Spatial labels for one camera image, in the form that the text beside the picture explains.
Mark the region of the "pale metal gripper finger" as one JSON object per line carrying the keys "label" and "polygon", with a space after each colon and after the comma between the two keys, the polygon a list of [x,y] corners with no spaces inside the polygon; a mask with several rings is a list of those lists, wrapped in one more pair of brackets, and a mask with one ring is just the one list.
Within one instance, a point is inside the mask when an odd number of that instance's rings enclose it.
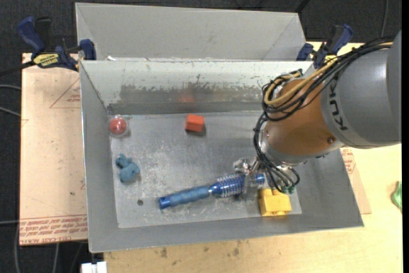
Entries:
{"label": "pale metal gripper finger", "polygon": [[259,183],[256,175],[246,175],[243,181],[243,199],[251,199],[258,187]]}
{"label": "pale metal gripper finger", "polygon": [[233,163],[233,168],[238,174],[249,175],[253,171],[253,161],[249,159],[238,159]]}

